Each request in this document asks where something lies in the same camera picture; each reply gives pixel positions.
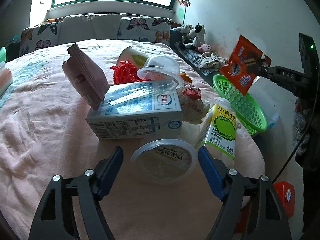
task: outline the green plastic basket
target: green plastic basket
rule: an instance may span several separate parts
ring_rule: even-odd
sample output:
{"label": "green plastic basket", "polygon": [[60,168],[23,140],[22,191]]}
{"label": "green plastic basket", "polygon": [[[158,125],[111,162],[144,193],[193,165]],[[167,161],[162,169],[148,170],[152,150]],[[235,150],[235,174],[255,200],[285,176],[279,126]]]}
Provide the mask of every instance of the green plastic basket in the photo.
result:
{"label": "green plastic basket", "polygon": [[249,93],[242,95],[223,75],[214,75],[212,82],[219,96],[229,100],[231,107],[236,111],[236,117],[250,135],[267,130],[267,120],[263,111]]}
{"label": "green plastic basket", "polygon": [[5,47],[2,47],[0,49],[0,62],[4,61],[7,59],[7,51],[5,50]]}

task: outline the white pillow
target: white pillow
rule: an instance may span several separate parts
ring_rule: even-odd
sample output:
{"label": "white pillow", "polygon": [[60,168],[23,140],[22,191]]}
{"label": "white pillow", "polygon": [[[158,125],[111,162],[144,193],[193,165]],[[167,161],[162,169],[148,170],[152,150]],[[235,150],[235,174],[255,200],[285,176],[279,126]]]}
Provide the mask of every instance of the white pillow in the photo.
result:
{"label": "white pillow", "polygon": [[62,22],[53,22],[26,28],[22,31],[19,57],[37,49],[57,46]]}
{"label": "white pillow", "polygon": [[58,45],[117,38],[122,14],[72,15],[63,19]]}
{"label": "white pillow", "polygon": [[169,46],[171,19],[157,17],[122,18],[119,40],[160,42]]}

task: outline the red yarn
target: red yarn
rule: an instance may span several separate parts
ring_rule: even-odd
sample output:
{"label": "red yarn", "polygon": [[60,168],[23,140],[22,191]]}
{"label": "red yarn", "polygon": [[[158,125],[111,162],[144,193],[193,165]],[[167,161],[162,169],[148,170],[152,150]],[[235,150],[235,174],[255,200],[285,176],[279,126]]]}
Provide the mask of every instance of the red yarn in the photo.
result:
{"label": "red yarn", "polygon": [[113,82],[115,85],[151,81],[148,78],[139,78],[137,76],[137,68],[129,60],[120,61],[120,66],[112,66],[110,68],[114,70]]}

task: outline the butterfly pattern pillow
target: butterfly pattern pillow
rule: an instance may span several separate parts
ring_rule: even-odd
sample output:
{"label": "butterfly pattern pillow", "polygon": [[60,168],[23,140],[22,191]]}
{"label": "butterfly pattern pillow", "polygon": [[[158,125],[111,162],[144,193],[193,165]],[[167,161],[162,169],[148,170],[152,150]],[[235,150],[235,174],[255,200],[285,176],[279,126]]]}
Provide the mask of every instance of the butterfly pattern pillow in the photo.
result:
{"label": "butterfly pattern pillow", "polygon": [[22,31],[19,57],[37,49],[45,49],[58,44],[62,22],[53,22],[26,28]]}
{"label": "butterfly pattern pillow", "polygon": [[160,42],[169,46],[171,21],[157,17],[122,18],[118,40]]}

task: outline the bed blanket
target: bed blanket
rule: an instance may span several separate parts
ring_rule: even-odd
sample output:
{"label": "bed blanket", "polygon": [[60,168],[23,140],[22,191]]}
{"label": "bed blanket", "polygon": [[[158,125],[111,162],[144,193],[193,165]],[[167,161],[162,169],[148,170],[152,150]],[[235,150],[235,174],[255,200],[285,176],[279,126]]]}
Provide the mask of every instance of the bed blanket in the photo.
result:
{"label": "bed blanket", "polygon": [[[169,47],[160,43],[128,40],[88,40],[77,43],[100,66],[110,85],[113,70],[124,48],[148,55],[160,52],[174,58],[181,71],[201,89],[203,99],[218,97],[192,68]],[[68,59],[64,44],[36,50],[6,66],[14,83],[0,99],[0,210],[20,237],[27,239],[33,216],[50,179],[77,176],[107,158],[116,146],[124,151],[124,163],[109,196],[101,207],[118,240],[206,239],[221,207],[199,165],[184,182],[158,186],[137,181],[129,159],[141,139],[99,141],[85,121],[88,104],[62,71]],[[264,173],[263,157],[243,126],[237,135],[234,168],[244,176]],[[75,215],[81,239],[87,239],[77,198]]]}

